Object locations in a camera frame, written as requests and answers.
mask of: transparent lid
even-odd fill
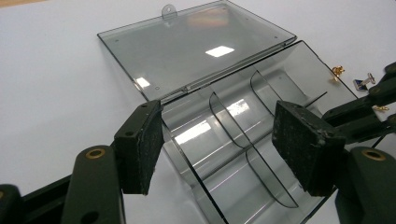
[[[147,100],[169,100],[227,76],[296,39],[228,1],[99,34]]]

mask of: white table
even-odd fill
[[[21,194],[70,175],[77,154],[108,145],[145,102],[96,34],[210,1],[46,1],[0,8],[0,183]],[[304,40],[343,80],[379,80],[396,61],[396,1],[234,1]],[[364,96],[365,92],[356,92]],[[395,105],[382,118],[395,113]],[[395,135],[377,147],[396,156]],[[129,223],[205,223],[162,151],[148,196],[126,195]],[[310,223],[338,223],[329,200]]]

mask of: hinged lid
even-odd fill
[[[228,1],[99,34],[147,100],[167,101],[281,49],[296,36]]]

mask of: white surface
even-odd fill
[[[96,34],[210,1],[46,1],[0,8],[0,183],[24,195],[69,175],[144,103]],[[303,39],[343,80],[377,80],[396,61],[396,1],[234,1]],[[359,96],[365,93],[356,92]],[[395,113],[395,106],[385,114]],[[395,135],[378,148],[392,151]],[[162,152],[149,195],[126,196],[129,223],[205,223]],[[332,200],[309,223],[337,223]]]

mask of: box lid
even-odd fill
[[[202,88],[283,48],[296,36],[228,1],[98,35],[147,100]]]

